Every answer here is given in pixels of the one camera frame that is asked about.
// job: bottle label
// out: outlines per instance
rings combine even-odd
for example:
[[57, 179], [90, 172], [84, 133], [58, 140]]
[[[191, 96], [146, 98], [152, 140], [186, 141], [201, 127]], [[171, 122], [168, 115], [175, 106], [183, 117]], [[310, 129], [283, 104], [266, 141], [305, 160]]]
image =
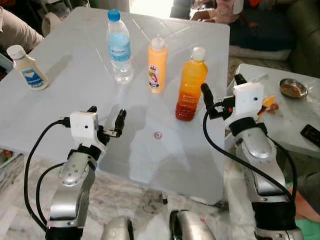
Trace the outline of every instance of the bottle label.
[[149, 87], [152, 89], [159, 88], [159, 68], [155, 65], [149, 64]]
[[122, 46], [110, 46], [108, 45], [109, 53], [114, 61], [124, 62], [129, 60], [131, 57], [130, 42], [128, 41]]
[[38, 88], [44, 84], [44, 80], [36, 73], [33, 68], [21, 72], [26, 82], [32, 88]]

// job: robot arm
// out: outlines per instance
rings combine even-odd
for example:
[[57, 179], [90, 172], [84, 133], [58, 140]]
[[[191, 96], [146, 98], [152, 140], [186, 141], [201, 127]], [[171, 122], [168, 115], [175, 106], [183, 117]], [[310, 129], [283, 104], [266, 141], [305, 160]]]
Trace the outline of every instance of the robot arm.
[[59, 184], [53, 197], [47, 221], [47, 240], [80, 239], [89, 206], [89, 192], [95, 181], [97, 161], [105, 153], [110, 137], [122, 134], [126, 111], [121, 110], [115, 128], [104, 131], [98, 124], [97, 108], [74, 112], [69, 125], [77, 150], [72, 149], [61, 167]]
[[[203, 99], [210, 119], [222, 117], [237, 144], [236, 156], [272, 177], [283, 187], [285, 178], [277, 161], [277, 149], [267, 138], [263, 123], [256, 123], [262, 107], [264, 87], [260, 83], [246, 82], [239, 74], [233, 95], [214, 103], [207, 84], [201, 86]], [[288, 196], [258, 173], [246, 168], [244, 180], [249, 200], [255, 213], [257, 240], [303, 240], [301, 230], [295, 224], [296, 209]]]

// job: white bottle cap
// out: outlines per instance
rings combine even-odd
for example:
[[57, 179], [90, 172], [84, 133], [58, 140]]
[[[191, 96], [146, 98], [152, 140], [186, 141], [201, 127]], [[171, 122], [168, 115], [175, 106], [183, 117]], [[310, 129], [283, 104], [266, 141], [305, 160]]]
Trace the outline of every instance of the white bottle cap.
[[25, 50], [20, 45], [12, 45], [6, 50], [12, 59], [21, 59], [26, 55]]
[[151, 40], [151, 47], [155, 51], [161, 51], [165, 48], [165, 46], [166, 41], [163, 38], [161, 38], [159, 34], [157, 37]]
[[195, 47], [192, 51], [191, 59], [196, 62], [203, 62], [205, 60], [206, 50], [203, 47]]

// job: red circular sticker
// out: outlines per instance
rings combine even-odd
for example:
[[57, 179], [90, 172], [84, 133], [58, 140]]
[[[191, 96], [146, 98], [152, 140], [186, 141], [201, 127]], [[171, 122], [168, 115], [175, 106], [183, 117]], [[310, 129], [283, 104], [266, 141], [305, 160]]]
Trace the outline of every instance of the red circular sticker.
[[159, 132], [159, 131], [156, 131], [156, 132], [153, 134], [153, 136], [154, 136], [155, 139], [160, 139], [160, 138], [162, 138], [162, 133]]

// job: table surface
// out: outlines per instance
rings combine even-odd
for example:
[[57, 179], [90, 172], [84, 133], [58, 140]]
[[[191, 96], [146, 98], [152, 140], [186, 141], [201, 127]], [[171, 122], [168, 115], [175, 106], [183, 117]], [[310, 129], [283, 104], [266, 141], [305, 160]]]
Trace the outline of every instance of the table surface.
[[[266, 77], [259, 80], [264, 86], [264, 96], [275, 96], [279, 105], [276, 114], [266, 113], [261, 117], [268, 135], [287, 150], [320, 158], [320, 148], [300, 134], [307, 124], [320, 130], [320, 79], [249, 64], [241, 64], [236, 73], [241, 73], [248, 81], [267, 73]], [[308, 89], [308, 95], [300, 99], [283, 96], [279, 82], [285, 78], [303, 83]]]
[[[229, 26], [122, 13], [130, 32], [135, 71], [133, 81], [123, 86], [111, 76], [106, 17], [103, 9], [76, 8], [31, 52], [51, 82], [45, 90], [29, 89], [16, 71], [0, 82], [0, 147], [29, 153], [49, 123], [91, 105], [97, 106], [99, 123], [112, 128], [124, 108], [123, 135], [111, 139], [100, 169], [161, 191], [219, 201], [224, 157], [204, 138], [203, 100], [191, 122], [177, 120], [175, 107], [183, 64], [194, 46], [207, 50], [206, 82], [215, 96], [225, 95]], [[162, 94], [150, 93], [147, 84], [147, 46], [157, 33], [168, 45]], [[208, 128], [213, 140], [224, 147], [223, 121], [209, 121]], [[155, 139], [155, 132], [161, 132], [162, 138]], [[56, 126], [43, 138], [36, 154], [60, 163], [74, 147], [70, 130]]]

